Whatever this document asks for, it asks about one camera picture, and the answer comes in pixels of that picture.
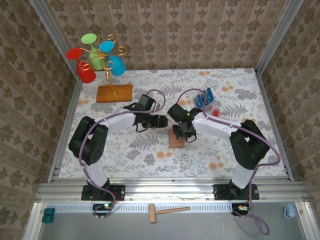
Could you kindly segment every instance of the wooden block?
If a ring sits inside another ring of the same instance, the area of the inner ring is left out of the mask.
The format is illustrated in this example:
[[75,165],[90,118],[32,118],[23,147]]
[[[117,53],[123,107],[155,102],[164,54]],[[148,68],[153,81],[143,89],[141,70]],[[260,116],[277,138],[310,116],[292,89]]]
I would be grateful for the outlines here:
[[97,103],[118,103],[132,101],[132,84],[99,86],[96,94]]
[[184,148],[185,147],[185,139],[176,139],[176,135],[174,135],[174,130],[169,129],[169,148]]

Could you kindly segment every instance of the red object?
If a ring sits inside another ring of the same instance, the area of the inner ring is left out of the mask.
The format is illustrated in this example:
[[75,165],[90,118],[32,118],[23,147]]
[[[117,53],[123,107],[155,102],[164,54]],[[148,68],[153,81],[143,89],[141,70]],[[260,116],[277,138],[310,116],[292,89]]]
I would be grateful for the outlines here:
[[67,53],[66,57],[70,60],[76,60],[76,73],[79,75],[81,81],[85,84],[92,83],[96,79],[96,73],[89,63],[80,62],[79,58],[82,55],[82,50],[79,47],[71,48]]
[[219,118],[220,117],[220,110],[218,108],[212,111],[212,116]]

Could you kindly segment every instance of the wooden base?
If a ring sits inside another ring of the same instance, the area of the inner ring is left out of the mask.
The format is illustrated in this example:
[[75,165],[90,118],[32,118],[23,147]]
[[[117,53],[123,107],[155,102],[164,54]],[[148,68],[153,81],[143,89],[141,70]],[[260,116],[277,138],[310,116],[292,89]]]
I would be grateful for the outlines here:
[[95,101],[97,103],[118,103],[132,101],[132,84],[112,85],[112,87],[110,85],[99,86]]

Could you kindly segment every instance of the patterned wallpaper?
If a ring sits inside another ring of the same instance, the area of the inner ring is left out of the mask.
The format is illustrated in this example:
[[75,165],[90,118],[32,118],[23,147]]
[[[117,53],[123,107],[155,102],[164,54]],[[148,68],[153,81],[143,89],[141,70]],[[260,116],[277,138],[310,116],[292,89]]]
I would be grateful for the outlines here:
[[253,68],[288,0],[43,0],[70,48],[116,34],[128,70]]
[[305,0],[262,74],[291,168],[320,226],[320,0]]
[[0,1],[0,239],[21,239],[75,79],[26,0]]

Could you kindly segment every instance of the cable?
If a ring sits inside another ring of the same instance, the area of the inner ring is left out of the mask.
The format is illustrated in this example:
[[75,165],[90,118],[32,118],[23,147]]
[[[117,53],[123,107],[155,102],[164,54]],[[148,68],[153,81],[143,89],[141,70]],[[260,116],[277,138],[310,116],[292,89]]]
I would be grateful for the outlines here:
[[83,167],[83,171],[84,171],[85,176],[88,178],[88,182],[89,182],[92,186],[94,186],[95,188],[97,188],[97,189],[99,189],[99,190],[101,190],[101,191],[107,192],[107,193],[108,193],[109,195],[111,195],[112,198],[113,198],[113,205],[110,207],[110,210],[109,210],[109,212],[108,212],[106,215],[98,216],[98,215],[96,214],[97,211],[94,211],[94,216],[95,216],[96,218],[104,219],[104,218],[108,217],[108,216],[112,213],[112,210],[114,209],[115,204],[116,204],[116,197],[115,197],[115,195],[114,195],[111,191],[109,191],[108,189],[99,187],[99,186],[98,186],[96,183],[94,183],[94,181],[92,181],[92,179],[90,178],[90,175],[89,175],[88,170],[87,170],[87,165],[86,165],[86,163],[82,160],[82,153],[83,153],[83,151],[84,151],[84,147],[85,147],[85,144],[86,144],[86,142],[87,142],[87,140],[88,140],[88,137],[89,137],[89,135],[91,134],[92,130],[93,130],[98,124],[100,124],[100,123],[102,123],[102,122],[104,122],[104,121],[106,121],[106,120],[109,120],[109,119],[111,119],[111,118],[113,118],[113,117],[116,117],[116,116],[119,116],[119,115],[122,115],[122,114],[152,114],[152,113],[159,112],[161,109],[164,108],[164,106],[165,106],[165,104],[166,104],[166,96],[165,96],[165,94],[164,94],[162,91],[160,91],[160,90],[158,90],[158,89],[151,89],[151,90],[149,90],[149,91],[146,93],[146,95],[148,95],[148,94],[149,94],[150,92],[152,92],[152,91],[156,91],[156,92],[160,93],[160,94],[163,96],[163,104],[162,104],[162,106],[161,106],[158,110],[153,110],[153,111],[123,111],[123,112],[114,113],[114,114],[112,114],[112,115],[109,115],[109,116],[107,116],[107,117],[105,117],[105,118],[102,118],[102,119],[100,119],[99,121],[95,122],[95,123],[92,125],[92,127],[90,127],[89,131],[86,133],[86,135],[85,135],[85,137],[84,137],[84,139],[83,139],[82,145],[81,145],[81,147],[80,147],[79,158],[78,158],[78,159],[79,159],[80,165]]
[[[178,100],[177,100],[177,103],[179,102],[179,100],[180,100],[180,98],[182,97],[182,95],[184,95],[185,93],[190,92],[190,91],[199,91],[199,92],[201,92],[201,93],[204,94],[204,103],[203,103],[202,111],[203,111],[203,115],[204,115],[207,119],[209,119],[209,120],[211,120],[211,121],[213,121],[213,122],[216,122],[216,123],[218,123],[218,124],[226,125],[226,126],[228,126],[228,127],[236,128],[236,129],[239,129],[239,130],[241,130],[241,131],[244,131],[244,132],[250,134],[251,136],[256,137],[256,138],[259,139],[260,141],[264,142],[264,143],[265,143],[267,146],[269,146],[269,147],[272,149],[272,151],[275,153],[275,155],[276,155],[276,157],[277,157],[277,160],[276,160],[275,162],[258,164],[258,165],[255,167],[255,169],[254,169],[254,171],[253,171],[253,173],[252,173],[252,176],[251,176],[250,181],[249,181],[249,207],[251,208],[251,213],[252,213],[252,214],[246,215],[247,217],[252,217],[252,218],[253,218],[256,227],[259,229],[259,231],[260,231],[262,234],[264,234],[264,235],[266,235],[266,236],[269,235],[269,234],[270,234],[270,229],[269,229],[268,225],[267,225],[266,222],[263,221],[260,217],[256,216],[256,215],[255,215],[255,212],[254,212],[254,206],[253,206],[253,203],[252,203],[252,179],[255,177],[255,175],[256,175],[259,167],[278,165],[278,164],[280,163],[280,161],[281,161],[280,154],[278,153],[278,151],[276,150],[276,148],[275,148],[274,146],[272,146],[266,139],[264,139],[263,137],[259,136],[258,134],[254,133],[254,132],[252,132],[252,131],[250,131],[250,130],[247,130],[247,129],[241,127],[241,126],[233,125],[233,124],[231,124],[231,123],[229,123],[229,122],[226,122],[226,121],[222,121],[222,120],[218,120],[218,119],[214,119],[214,118],[209,117],[209,116],[206,114],[206,112],[205,112],[205,105],[206,105],[206,103],[207,103],[208,97],[207,97],[207,94],[206,94],[204,91],[202,91],[201,89],[191,88],[191,89],[188,89],[188,90],[184,91],[184,92],[181,93],[181,95],[179,96],[179,98],[178,98]],[[261,228],[261,226],[260,226],[260,224],[259,224],[258,221],[263,222],[263,224],[265,225],[265,227],[266,227],[266,229],[267,229],[267,232],[265,232],[265,231]]]

